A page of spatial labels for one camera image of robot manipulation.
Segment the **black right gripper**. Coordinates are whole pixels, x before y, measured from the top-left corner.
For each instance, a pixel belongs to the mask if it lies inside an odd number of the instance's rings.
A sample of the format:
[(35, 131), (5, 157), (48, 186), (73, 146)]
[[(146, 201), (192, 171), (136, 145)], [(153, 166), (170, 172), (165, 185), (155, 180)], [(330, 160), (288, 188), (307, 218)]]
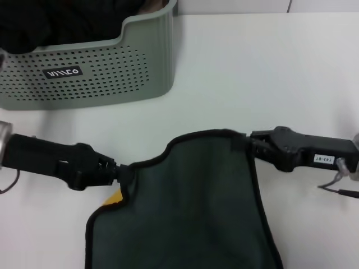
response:
[(288, 127), (276, 127), (251, 134), (237, 132), (231, 138), (231, 150), (254, 152), (254, 156), (284, 172), (300, 166), (338, 170), (335, 163), (343, 158), (350, 172), (356, 171), (358, 149), (351, 140), (301, 134)]

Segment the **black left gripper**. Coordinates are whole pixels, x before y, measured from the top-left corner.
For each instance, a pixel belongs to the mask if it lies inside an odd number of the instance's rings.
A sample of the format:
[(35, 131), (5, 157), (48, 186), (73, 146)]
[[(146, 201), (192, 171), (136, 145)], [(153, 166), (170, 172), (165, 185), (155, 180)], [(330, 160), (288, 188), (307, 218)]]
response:
[(84, 143), (63, 145), (13, 134), (7, 142), (7, 167), (58, 178), (70, 189), (131, 184), (135, 172), (130, 166), (116, 162)]

